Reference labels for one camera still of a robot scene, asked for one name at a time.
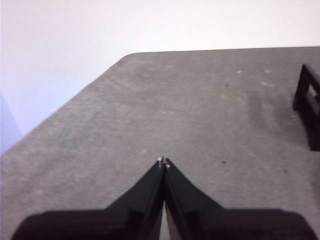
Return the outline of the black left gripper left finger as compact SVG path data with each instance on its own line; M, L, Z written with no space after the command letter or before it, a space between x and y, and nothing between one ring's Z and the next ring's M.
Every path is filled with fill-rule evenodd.
M164 159L103 209L46 211L25 218L14 240L157 240L164 203Z

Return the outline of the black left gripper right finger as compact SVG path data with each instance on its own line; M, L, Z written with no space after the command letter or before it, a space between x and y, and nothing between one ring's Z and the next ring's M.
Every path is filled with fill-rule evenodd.
M313 240L300 214L281 209L227 209L164 159L165 210L170 237L179 240Z

